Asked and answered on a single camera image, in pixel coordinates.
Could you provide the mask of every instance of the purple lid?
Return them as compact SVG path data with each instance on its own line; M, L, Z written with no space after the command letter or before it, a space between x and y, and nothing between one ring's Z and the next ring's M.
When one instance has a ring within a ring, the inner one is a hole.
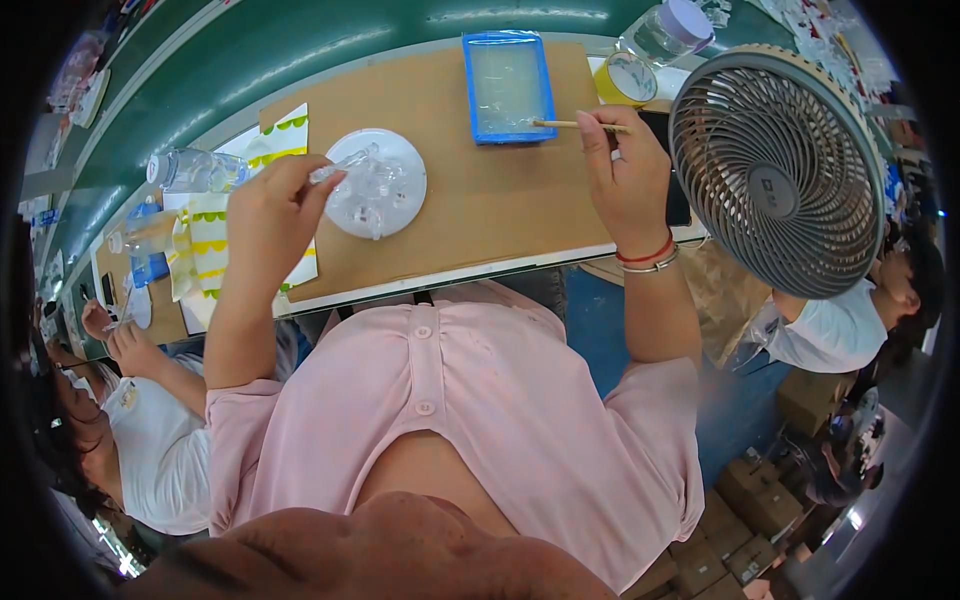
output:
M663 29L684 44L696 46L713 35L710 20L690 0L666 0L657 9Z

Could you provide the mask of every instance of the red string bracelet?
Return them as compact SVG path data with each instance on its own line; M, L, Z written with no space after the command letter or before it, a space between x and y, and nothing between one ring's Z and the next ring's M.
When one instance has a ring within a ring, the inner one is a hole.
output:
M666 254L673 248L673 231L669 231L669 235L666 237L666 244L663 244L663 248L658 251L650 254L649 256L642 256L640 258L627 258L620 251L616 251L616 259L620 262L647 262L653 260L654 258L660 258L662 255Z

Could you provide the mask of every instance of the silver bangle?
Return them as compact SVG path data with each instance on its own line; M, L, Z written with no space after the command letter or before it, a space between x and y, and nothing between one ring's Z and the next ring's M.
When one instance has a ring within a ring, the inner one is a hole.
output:
M646 269L631 269L630 267L623 264L623 261L621 260L617 260L616 264L618 267L620 267L620 271L624 273L659 273L663 269L666 269L667 267L669 267L670 263L677 260L679 256L680 256L680 247L674 244L673 251L670 253L670 255L664 258L660 262L655 262L653 267L648 267Z

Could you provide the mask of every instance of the tape roll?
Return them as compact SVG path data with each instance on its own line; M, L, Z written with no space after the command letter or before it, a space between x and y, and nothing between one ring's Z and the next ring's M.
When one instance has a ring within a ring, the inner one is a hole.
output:
M593 74L597 95L607 104L642 107L657 95L650 65L629 52L614 52Z

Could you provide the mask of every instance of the worker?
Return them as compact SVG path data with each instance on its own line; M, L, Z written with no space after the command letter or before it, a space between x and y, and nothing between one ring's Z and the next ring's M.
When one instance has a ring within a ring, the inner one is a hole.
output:
M35 442L53 472L53 487L74 497L88 518L120 510L165 535L206 530L210 432L202 356L167 356L134 323L111 328L113 320L96 300L84 307L81 322L104 342L124 377L81 361L57 340L46 345L58 368L46 375L50 393L38 395L50 401L32 402L31 409L43 415ZM286 380L297 343L292 325L281 327L272 350L289 367L278 367L274 377Z
M207 337L216 539L131 592L615 598L687 539L704 508L701 342L665 224L670 159L631 108L577 119L627 265L631 362L607 398L561 320L492 281L355 311L271 380L270 300L344 176L310 186L324 157L275 160L231 199ZM633 130L616 160L600 122Z
M875 490L883 480L883 463L869 467L861 476L852 461L841 466L830 442L795 443L788 439L787 448L800 466L806 481L806 497L817 504L844 508L856 501L866 490Z
M811 372L851 372L870 364L894 327L930 329L944 302L943 257L921 232L906 242L875 261L873 281L864 278L835 298L804 300L774 290L772 306L751 327L764 332L755 338L765 338L754 353L763 348L772 360Z

